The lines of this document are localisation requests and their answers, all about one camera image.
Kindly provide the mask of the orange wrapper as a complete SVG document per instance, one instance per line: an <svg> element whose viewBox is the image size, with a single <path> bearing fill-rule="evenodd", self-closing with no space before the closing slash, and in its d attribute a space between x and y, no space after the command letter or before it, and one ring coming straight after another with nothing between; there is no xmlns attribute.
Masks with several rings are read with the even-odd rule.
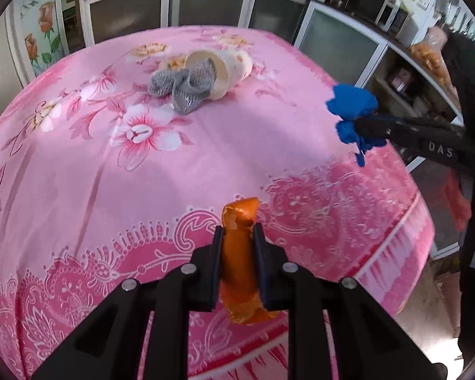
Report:
<svg viewBox="0 0 475 380"><path fill-rule="evenodd" d="M259 295L252 241L259 207L258 198L245 198L225 205L221 214L220 296L236 324L266 323L278 316L265 310Z"/></svg>

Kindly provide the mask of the white kitchen cabinet run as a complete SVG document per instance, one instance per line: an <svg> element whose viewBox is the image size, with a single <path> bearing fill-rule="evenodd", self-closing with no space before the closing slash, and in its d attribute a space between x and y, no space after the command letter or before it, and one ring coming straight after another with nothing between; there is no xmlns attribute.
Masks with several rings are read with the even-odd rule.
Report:
<svg viewBox="0 0 475 380"><path fill-rule="evenodd" d="M457 101L408 50L358 17L313 0L73 0L84 43L154 28L269 31L337 81L373 92L397 117L463 121Z"/></svg>

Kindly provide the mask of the bag of oranges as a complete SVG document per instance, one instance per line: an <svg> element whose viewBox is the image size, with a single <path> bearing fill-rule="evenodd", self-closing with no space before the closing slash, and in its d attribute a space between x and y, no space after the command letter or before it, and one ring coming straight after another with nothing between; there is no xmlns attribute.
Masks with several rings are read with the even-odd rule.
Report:
<svg viewBox="0 0 475 380"><path fill-rule="evenodd" d="M447 33L440 27L433 26L427 30L421 42L409 46L409 52L431 72L433 78L441 86L458 98L457 90L452 85L450 73L442 56L442 49L447 40Z"/></svg>

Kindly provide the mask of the microwave oven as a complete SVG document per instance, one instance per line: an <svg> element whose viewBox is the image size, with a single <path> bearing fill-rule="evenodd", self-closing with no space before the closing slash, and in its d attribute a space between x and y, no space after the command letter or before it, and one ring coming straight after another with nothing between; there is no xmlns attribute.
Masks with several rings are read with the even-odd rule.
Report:
<svg viewBox="0 0 475 380"><path fill-rule="evenodd" d="M411 23L412 14L402 0L384 0L375 19L375 25L396 40L409 30Z"/></svg>

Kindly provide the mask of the pink floral tablecloth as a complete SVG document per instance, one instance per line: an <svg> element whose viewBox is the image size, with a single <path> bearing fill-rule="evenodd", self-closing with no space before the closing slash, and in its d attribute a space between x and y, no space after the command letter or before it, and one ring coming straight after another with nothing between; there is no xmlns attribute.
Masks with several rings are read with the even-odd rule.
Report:
<svg viewBox="0 0 475 380"><path fill-rule="evenodd" d="M201 49L247 52L250 75L188 115L147 92L163 60ZM91 46L20 92L0 117L0 356L13 375L28 379L126 278L186 263L247 197L291 261L400 311L433 221L391 146L357 165L326 107L333 87L275 35L184 27Z"/></svg>

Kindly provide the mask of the beige paper cup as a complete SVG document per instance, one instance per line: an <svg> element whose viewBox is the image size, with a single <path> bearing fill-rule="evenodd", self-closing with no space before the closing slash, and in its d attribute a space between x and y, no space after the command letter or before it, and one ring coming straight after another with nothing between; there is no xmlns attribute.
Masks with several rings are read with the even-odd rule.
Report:
<svg viewBox="0 0 475 380"><path fill-rule="evenodd" d="M190 52L176 65L174 59L163 60L158 68L171 70L182 76L182 85L190 95L207 95L208 99L222 99L252 69L251 57L245 51L201 49Z"/></svg>

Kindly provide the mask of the grey mesh cloth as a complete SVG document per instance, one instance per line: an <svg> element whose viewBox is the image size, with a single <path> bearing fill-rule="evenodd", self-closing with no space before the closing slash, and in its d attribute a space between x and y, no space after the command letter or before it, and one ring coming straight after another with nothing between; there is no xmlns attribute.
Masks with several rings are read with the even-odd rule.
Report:
<svg viewBox="0 0 475 380"><path fill-rule="evenodd" d="M157 70L147 92L155 98L170 96L175 112L188 115L209 99L216 82L212 59L204 59L182 70Z"/></svg>

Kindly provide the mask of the floral glass door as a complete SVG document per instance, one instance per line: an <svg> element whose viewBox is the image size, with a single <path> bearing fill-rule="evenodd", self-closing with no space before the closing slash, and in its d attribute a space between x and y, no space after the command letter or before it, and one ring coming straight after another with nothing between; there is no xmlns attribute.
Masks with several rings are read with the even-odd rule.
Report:
<svg viewBox="0 0 475 380"><path fill-rule="evenodd" d="M22 86L68 55L62 0L12 0L6 10L7 39Z"/></svg>

